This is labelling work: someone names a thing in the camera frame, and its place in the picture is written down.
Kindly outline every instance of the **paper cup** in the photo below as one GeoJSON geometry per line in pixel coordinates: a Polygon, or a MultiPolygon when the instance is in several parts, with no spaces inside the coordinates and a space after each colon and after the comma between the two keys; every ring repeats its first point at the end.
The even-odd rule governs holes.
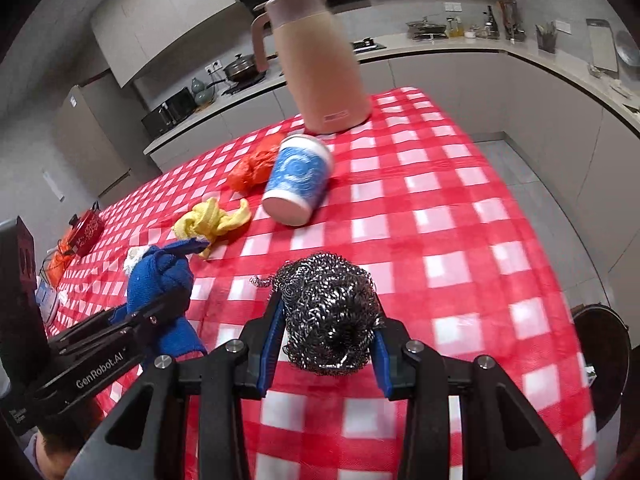
{"type": "Polygon", "coordinates": [[[262,208],[281,224],[306,224],[333,171],[334,156],[320,140],[303,134],[287,137],[262,196],[262,208]]]}

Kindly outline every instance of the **orange item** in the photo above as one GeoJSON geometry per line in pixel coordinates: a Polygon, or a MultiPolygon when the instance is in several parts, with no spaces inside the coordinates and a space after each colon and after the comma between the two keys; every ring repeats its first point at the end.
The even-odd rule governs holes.
{"type": "Polygon", "coordinates": [[[241,158],[226,178],[229,187],[246,195],[256,184],[267,182],[285,137],[278,133],[266,136],[253,152],[241,158]]]}
{"type": "Polygon", "coordinates": [[[58,250],[53,253],[53,257],[49,261],[47,270],[45,270],[47,279],[49,280],[49,285],[53,288],[58,288],[62,275],[76,256],[69,245],[69,238],[71,238],[73,232],[73,229],[69,229],[63,236],[62,240],[58,242],[58,250]]]}

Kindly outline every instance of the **white cabinet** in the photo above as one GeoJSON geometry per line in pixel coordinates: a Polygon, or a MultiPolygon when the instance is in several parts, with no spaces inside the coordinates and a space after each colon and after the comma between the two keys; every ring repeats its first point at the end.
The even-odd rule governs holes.
{"type": "Polygon", "coordinates": [[[608,274],[613,293],[613,309],[629,326],[632,348],[640,344],[640,235],[636,235],[608,274]]]}
{"type": "Polygon", "coordinates": [[[460,109],[460,82],[455,53],[425,54],[390,60],[396,86],[415,86],[452,117],[460,109]]]}
{"type": "Polygon", "coordinates": [[[578,232],[599,271],[618,261],[640,229],[640,139],[608,110],[577,200],[578,232]]]}
{"type": "Polygon", "coordinates": [[[511,56],[506,61],[510,98],[505,131],[526,154],[531,169],[538,173],[546,133],[554,129],[548,110],[555,106],[549,89],[556,76],[511,56]]]}
{"type": "Polygon", "coordinates": [[[285,118],[293,117],[300,113],[300,110],[298,110],[298,105],[293,100],[293,95],[291,95],[288,86],[276,88],[273,91],[273,94],[276,96],[278,104],[280,105],[285,118]]]}
{"type": "Polygon", "coordinates": [[[221,116],[214,116],[181,133],[175,139],[161,146],[151,158],[163,173],[192,158],[213,150],[220,144],[229,142],[231,135],[221,116]]]}
{"type": "Polygon", "coordinates": [[[273,92],[253,97],[222,112],[221,115],[234,139],[284,119],[273,92]]]}
{"type": "Polygon", "coordinates": [[[538,176],[549,182],[567,216],[575,219],[575,203],[589,171],[602,124],[602,106],[558,77],[546,88],[549,108],[541,110],[551,123],[546,131],[538,176]]]}
{"type": "Polygon", "coordinates": [[[360,75],[368,94],[379,94],[395,88],[388,60],[372,61],[360,65],[360,75]]]}
{"type": "Polygon", "coordinates": [[[451,55],[460,86],[460,106],[452,118],[470,135],[503,132],[509,94],[506,56],[496,52],[451,55]]]}
{"type": "Polygon", "coordinates": [[[95,38],[120,86],[175,40],[235,0],[103,0],[95,38]]]}
{"type": "Polygon", "coordinates": [[[395,86],[423,90],[468,134],[502,132],[510,82],[506,56],[447,52],[390,60],[395,86]]]}

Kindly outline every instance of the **utensil holder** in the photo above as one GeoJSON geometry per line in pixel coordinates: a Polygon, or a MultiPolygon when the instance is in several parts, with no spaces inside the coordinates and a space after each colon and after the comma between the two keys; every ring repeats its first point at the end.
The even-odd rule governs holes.
{"type": "Polygon", "coordinates": [[[550,54],[556,53],[556,40],[558,34],[540,34],[540,31],[536,29],[536,35],[538,37],[538,48],[544,50],[550,54]]]}

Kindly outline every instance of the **steel wool scrubber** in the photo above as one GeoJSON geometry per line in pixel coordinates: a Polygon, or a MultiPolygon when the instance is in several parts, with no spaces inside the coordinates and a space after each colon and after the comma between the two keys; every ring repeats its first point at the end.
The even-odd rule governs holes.
{"type": "Polygon", "coordinates": [[[286,263],[268,281],[282,294],[284,353],[293,364],[319,375],[352,374],[367,364],[384,315],[366,270],[317,253],[286,263]]]}

